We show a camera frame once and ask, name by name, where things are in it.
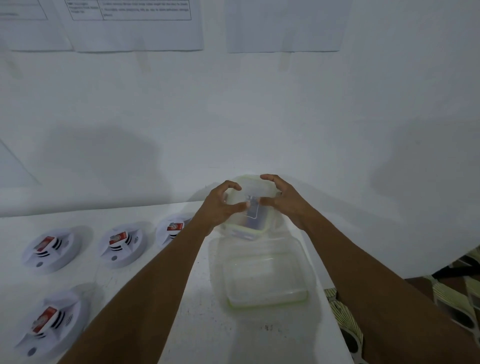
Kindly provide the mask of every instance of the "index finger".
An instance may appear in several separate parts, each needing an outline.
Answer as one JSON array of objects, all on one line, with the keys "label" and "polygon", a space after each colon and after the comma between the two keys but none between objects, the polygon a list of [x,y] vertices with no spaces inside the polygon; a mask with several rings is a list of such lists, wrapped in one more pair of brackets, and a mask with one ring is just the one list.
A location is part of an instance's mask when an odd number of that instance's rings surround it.
[{"label": "index finger", "polygon": [[260,175],[260,178],[262,180],[268,180],[268,181],[272,181],[273,183],[275,183],[275,186],[281,191],[281,192],[285,192],[285,190],[287,189],[287,187],[289,186],[289,184],[287,182],[285,182],[283,179],[281,179],[280,177],[278,177],[276,174],[261,174]]},{"label": "index finger", "polygon": [[238,183],[233,182],[233,181],[229,181],[229,180],[226,180],[222,184],[218,185],[217,187],[214,188],[214,190],[216,190],[221,196],[223,196],[225,191],[229,188],[234,188],[237,191],[241,190],[241,187]]}]

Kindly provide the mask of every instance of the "paper sheet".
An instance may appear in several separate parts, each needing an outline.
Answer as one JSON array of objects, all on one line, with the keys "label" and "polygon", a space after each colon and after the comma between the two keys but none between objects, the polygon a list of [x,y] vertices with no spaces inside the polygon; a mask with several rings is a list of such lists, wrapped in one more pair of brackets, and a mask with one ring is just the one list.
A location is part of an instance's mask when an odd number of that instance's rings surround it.
[{"label": "paper sheet", "polygon": [[50,0],[0,0],[0,37],[10,50],[71,50]]},{"label": "paper sheet", "polygon": [[199,0],[53,0],[79,52],[200,50]]},{"label": "paper sheet", "polygon": [[31,187],[38,185],[35,178],[0,141],[0,188]]},{"label": "paper sheet", "polygon": [[229,53],[340,50],[352,0],[225,0]]}]

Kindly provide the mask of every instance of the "red sticker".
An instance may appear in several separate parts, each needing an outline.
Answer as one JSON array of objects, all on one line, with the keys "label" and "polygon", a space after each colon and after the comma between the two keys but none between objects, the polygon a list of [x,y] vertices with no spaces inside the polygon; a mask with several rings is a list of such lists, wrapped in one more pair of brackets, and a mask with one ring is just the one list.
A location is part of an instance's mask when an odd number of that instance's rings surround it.
[{"label": "red sticker", "polygon": [[47,236],[45,239],[43,239],[41,241],[40,244],[38,244],[34,249],[36,249],[36,251],[38,252],[41,252],[42,250],[44,250],[46,248],[46,246],[48,244],[50,244],[52,242],[52,240],[55,239],[54,236]]},{"label": "red sticker", "polygon": [[183,229],[183,223],[174,223],[172,222],[168,227],[167,231],[177,231]]},{"label": "red sticker", "polygon": [[52,306],[47,307],[45,311],[33,322],[32,331],[36,334],[43,329],[43,326],[50,320],[58,310]]},{"label": "red sticker", "polygon": [[120,240],[126,239],[127,238],[127,232],[121,232],[120,234],[110,236],[110,242],[109,245],[118,243]]}]

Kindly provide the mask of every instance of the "white smoke detector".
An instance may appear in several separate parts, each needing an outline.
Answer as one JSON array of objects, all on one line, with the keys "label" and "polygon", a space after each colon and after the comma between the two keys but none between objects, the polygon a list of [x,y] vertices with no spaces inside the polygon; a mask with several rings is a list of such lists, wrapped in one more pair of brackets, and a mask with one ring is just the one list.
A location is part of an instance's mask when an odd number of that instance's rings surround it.
[{"label": "white smoke detector", "polygon": [[134,262],[145,250],[147,239],[138,224],[123,224],[107,231],[99,242],[100,258],[109,268]]},{"label": "white smoke detector", "polygon": [[190,222],[193,214],[175,214],[160,221],[156,227],[155,242],[160,249],[165,248]]},{"label": "white smoke detector", "polygon": [[47,231],[22,254],[22,263],[35,273],[51,273],[68,264],[80,251],[80,237],[70,229]]},{"label": "white smoke detector", "polygon": [[74,290],[52,294],[20,321],[14,348],[32,359],[53,359],[77,340],[88,315],[88,302]]}]

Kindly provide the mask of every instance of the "white table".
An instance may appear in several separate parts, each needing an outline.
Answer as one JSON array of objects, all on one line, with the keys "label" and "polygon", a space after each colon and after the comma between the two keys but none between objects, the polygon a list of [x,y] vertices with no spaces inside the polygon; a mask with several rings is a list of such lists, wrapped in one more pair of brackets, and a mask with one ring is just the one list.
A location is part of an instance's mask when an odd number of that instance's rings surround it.
[{"label": "white table", "polygon": [[[27,362],[12,350],[10,332],[47,294],[82,285],[91,302],[90,320],[150,259],[158,253],[153,245],[156,224],[166,216],[198,209],[201,202],[73,211],[0,219],[0,362]],[[288,219],[286,227],[305,251],[312,251]],[[96,243],[109,228],[126,222],[141,222],[149,245],[131,265],[111,270],[104,267]],[[26,245],[41,233],[56,227],[78,230],[83,239],[79,255],[52,274],[35,276],[25,269],[20,256]],[[212,290],[210,268],[214,242],[220,232],[209,235],[193,265],[180,308],[160,363],[352,363],[323,288],[317,278],[318,305],[302,322],[240,322],[227,315]]]}]

